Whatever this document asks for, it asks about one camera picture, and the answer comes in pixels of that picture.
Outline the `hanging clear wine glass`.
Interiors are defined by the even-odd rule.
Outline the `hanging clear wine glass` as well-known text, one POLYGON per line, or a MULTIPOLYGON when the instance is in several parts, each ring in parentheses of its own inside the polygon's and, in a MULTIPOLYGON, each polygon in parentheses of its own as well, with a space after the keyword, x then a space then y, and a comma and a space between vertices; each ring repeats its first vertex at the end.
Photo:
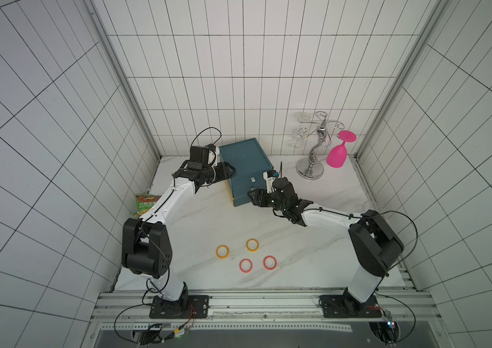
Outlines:
POLYGON ((293 149, 301 149, 305 146, 305 143, 310 134, 311 127, 311 115, 306 112, 295 113, 298 125, 292 132, 290 145, 293 149))

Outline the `silver wine glass rack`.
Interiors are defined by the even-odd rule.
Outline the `silver wine glass rack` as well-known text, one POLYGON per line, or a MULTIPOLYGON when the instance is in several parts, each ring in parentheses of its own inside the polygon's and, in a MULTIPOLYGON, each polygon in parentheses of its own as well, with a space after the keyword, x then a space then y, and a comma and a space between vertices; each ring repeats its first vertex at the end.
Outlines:
POLYGON ((317 152, 320 148, 327 148, 332 144, 329 129, 337 131, 345 129, 344 124, 338 120, 331 120, 328 113, 318 110, 311 117, 310 136, 315 134, 316 143, 311 147, 306 158, 300 159, 296 164, 297 173, 308 181, 320 179, 324 174, 324 166, 318 160, 317 152))

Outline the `teal three-drawer cabinet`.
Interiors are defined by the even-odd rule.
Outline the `teal three-drawer cabinet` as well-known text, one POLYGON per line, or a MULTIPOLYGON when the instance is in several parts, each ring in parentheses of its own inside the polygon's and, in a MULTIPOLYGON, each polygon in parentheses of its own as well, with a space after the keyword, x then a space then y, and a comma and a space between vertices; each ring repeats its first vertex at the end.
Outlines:
POLYGON ((220 155, 222 161, 235 168, 235 174, 227 180, 233 206, 250 204, 247 193, 251 189, 265 189, 263 174, 273 170, 262 146, 255 138, 247 139, 220 147, 220 155))

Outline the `green snack bag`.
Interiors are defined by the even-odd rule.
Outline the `green snack bag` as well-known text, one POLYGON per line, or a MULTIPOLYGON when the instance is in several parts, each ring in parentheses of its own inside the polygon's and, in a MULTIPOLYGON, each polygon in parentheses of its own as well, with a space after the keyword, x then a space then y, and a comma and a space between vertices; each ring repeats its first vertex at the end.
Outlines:
POLYGON ((137 195, 136 196, 136 202, 137 202, 137 213, 136 216, 142 216, 144 213, 146 213, 149 209, 154 207, 157 202, 159 201, 160 196, 157 195, 149 195, 149 194, 143 194, 143 195, 137 195))

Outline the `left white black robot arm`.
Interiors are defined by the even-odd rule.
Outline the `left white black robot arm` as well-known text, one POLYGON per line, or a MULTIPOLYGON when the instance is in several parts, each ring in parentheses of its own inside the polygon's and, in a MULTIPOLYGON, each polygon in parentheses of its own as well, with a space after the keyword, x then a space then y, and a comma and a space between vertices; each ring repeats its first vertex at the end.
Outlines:
POLYGON ((151 303, 153 318, 177 318, 191 309, 188 287, 170 273, 173 250, 168 229, 176 212, 203 186, 231 178, 236 169, 228 162, 201 165, 186 160, 173 174, 173 183, 153 208, 124 223, 121 263, 136 275, 147 275, 157 290, 151 303))

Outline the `pink plastic wine glass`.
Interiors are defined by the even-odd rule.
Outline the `pink plastic wine glass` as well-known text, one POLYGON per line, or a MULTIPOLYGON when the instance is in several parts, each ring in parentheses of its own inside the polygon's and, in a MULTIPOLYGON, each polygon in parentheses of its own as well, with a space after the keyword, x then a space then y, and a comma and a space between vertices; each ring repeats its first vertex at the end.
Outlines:
POLYGON ((337 135, 337 139, 341 143, 335 146, 326 158, 326 163, 331 168, 341 168, 345 164, 348 157, 346 144, 356 142, 357 136, 349 130, 341 130, 337 135))

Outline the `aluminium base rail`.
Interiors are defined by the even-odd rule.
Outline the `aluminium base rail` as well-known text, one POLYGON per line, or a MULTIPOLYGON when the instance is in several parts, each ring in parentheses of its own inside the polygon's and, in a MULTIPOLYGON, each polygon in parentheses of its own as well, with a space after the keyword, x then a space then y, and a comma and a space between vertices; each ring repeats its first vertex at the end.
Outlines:
POLYGON ((95 329, 144 330, 181 325, 197 330, 215 329, 323 329, 349 332, 355 323, 393 321, 407 325, 406 334, 421 323, 441 319, 431 295, 407 289, 382 289, 357 316, 340 310, 339 289, 285 291, 191 291, 183 313, 164 310, 142 291, 115 291, 99 296, 92 313, 95 329))

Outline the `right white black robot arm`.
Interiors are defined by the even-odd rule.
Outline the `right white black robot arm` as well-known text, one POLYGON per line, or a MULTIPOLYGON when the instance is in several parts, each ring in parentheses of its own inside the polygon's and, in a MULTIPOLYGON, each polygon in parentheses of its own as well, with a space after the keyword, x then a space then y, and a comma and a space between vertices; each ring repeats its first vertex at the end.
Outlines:
POLYGON ((375 210, 356 216, 330 210, 298 197, 287 178, 277 178, 270 188, 253 188, 248 193, 257 207, 269 207, 274 215, 303 227, 324 229, 349 238, 357 258, 357 271, 343 294, 336 300, 320 297, 324 309, 341 318, 367 314, 376 304, 374 296, 389 270, 404 252, 404 244, 388 222, 375 210))

